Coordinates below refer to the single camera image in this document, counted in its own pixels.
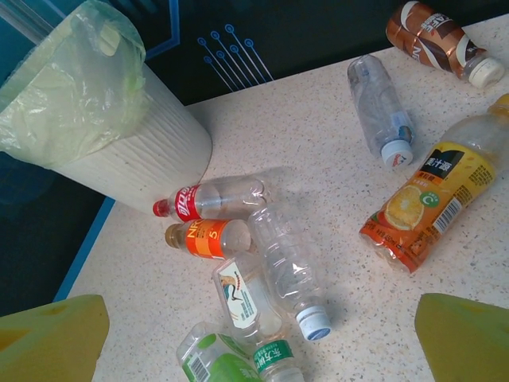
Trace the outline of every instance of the trash can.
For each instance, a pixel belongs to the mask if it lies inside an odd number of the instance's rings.
[[[83,3],[0,89],[0,150],[152,213],[201,179],[212,141],[144,60],[126,17]]]

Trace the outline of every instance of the crushed plastic bottle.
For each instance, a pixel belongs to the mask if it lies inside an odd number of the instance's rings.
[[[177,348],[190,382],[262,382],[241,346],[214,324],[195,325]]]
[[[266,183],[255,176],[207,181],[177,190],[153,205],[156,216],[177,221],[243,219],[272,201]]]
[[[317,250],[298,222],[282,205],[272,204],[253,213],[248,225],[263,254],[262,267],[276,303],[291,314],[304,338],[316,341],[331,332],[325,298],[313,263]]]
[[[410,164],[413,127],[382,62],[367,54],[348,66],[347,75],[370,152],[390,169]]]
[[[304,382],[286,338],[288,323],[271,303],[261,256],[239,253],[212,272],[233,337],[250,353],[266,382]]]

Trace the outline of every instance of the orange juice bottle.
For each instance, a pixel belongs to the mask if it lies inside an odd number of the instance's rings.
[[[392,267],[414,272],[450,224],[509,167],[509,94],[450,127],[413,177],[360,229]]]

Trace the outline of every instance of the speckled countertop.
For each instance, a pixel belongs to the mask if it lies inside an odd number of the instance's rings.
[[[508,24],[506,15],[466,28],[506,67]],[[214,142],[205,177],[272,169],[321,247],[334,331],[311,344],[295,330],[290,341],[309,381],[433,380],[414,332],[421,294],[509,306],[507,177],[463,213],[412,277],[392,271],[357,235],[449,126],[509,91],[509,75],[481,91],[396,49],[375,55],[418,134],[414,163],[398,172],[367,150],[345,75],[350,61],[189,108]],[[71,296],[101,294],[110,314],[97,381],[185,381],[176,347],[197,322],[223,321],[211,281],[217,263],[170,249],[169,224],[115,204],[72,288]]]

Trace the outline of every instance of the yellow foam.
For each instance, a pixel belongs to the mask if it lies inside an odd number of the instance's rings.
[[[88,294],[0,318],[2,382],[89,382],[110,327]]]
[[[436,382],[509,380],[509,310],[424,294],[415,329]]]

